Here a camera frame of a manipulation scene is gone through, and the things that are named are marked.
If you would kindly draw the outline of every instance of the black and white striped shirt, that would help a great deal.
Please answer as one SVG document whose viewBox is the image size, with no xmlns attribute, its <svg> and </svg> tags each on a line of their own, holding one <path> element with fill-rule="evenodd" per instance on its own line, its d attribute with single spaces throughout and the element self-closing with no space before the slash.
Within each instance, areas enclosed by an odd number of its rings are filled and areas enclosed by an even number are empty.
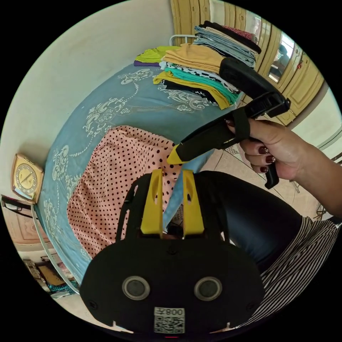
<svg viewBox="0 0 342 342">
<path fill-rule="evenodd" d="M 285 307 L 299 296 L 321 268 L 337 239 L 341 225 L 303 218 L 292 243 L 277 261 L 261 274 L 265 296 L 247 326 Z"/>
</svg>

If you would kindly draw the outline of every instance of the green cloth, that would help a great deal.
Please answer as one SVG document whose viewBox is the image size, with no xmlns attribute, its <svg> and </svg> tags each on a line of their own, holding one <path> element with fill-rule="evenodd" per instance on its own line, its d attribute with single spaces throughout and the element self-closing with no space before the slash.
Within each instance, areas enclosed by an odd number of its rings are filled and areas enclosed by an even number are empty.
<svg viewBox="0 0 342 342">
<path fill-rule="evenodd" d="M 201 77 L 201 76 L 197 76 L 197 75 L 193 75 L 190 74 L 188 72 L 184 72 L 182 70 L 179 69 L 172 69 L 172 68 L 165 68 L 165 71 L 171 71 L 173 76 L 183 79 L 185 81 L 191 81 L 191 82 L 196 82 L 196 83 L 204 83 L 210 87 L 215 88 L 216 90 L 218 90 L 222 95 L 224 95 L 226 97 L 226 99 L 228 100 L 228 102 L 232 105 L 235 103 L 236 99 L 238 98 L 238 94 L 233 94 L 231 93 L 229 90 L 227 90 L 222 84 L 213 81 L 209 78 L 205 78 L 205 77 Z"/>
<path fill-rule="evenodd" d="M 179 46 L 158 46 L 154 49 L 147 49 L 136 57 L 136 61 L 142 63 L 160 63 L 167 50 L 178 50 Z"/>
</svg>

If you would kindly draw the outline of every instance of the blue bedsheet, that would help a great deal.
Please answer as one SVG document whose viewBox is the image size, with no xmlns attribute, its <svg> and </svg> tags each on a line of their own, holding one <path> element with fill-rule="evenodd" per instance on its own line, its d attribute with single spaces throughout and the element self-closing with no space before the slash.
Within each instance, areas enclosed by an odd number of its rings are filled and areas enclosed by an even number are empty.
<svg viewBox="0 0 342 342">
<path fill-rule="evenodd" d="M 162 135 L 176 144 L 196 128 L 223 115 L 206 99 L 168 90 L 152 79 L 160 68 L 129 65 L 101 84 L 73 111 L 53 143 L 35 209 L 53 247 L 78 283 L 91 258 L 69 225 L 66 208 L 94 148 L 112 127 L 129 125 Z M 198 172 L 211 152 L 184 167 Z M 182 173 L 164 213 L 164 227 L 181 204 Z"/>
</svg>

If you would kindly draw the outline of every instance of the clock face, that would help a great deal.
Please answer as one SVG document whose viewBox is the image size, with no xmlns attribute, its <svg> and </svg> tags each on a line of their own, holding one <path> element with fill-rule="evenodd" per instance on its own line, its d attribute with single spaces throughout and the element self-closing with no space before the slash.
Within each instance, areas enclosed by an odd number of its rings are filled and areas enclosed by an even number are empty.
<svg viewBox="0 0 342 342">
<path fill-rule="evenodd" d="M 28 164 L 20 164 L 15 170 L 18 188 L 25 195 L 32 195 L 37 189 L 37 175 Z"/>
</svg>

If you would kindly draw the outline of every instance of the purple cloth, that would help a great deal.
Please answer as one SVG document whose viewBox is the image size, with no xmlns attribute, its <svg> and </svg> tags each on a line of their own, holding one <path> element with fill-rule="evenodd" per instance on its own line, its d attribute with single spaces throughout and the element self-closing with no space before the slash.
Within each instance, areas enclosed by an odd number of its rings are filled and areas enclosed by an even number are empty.
<svg viewBox="0 0 342 342">
<path fill-rule="evenodd" d="M 134 66 L 136 67 L 159 67 L 159 63 L 143 63 L 139 61 L 134 61 Z"/>
</svg>

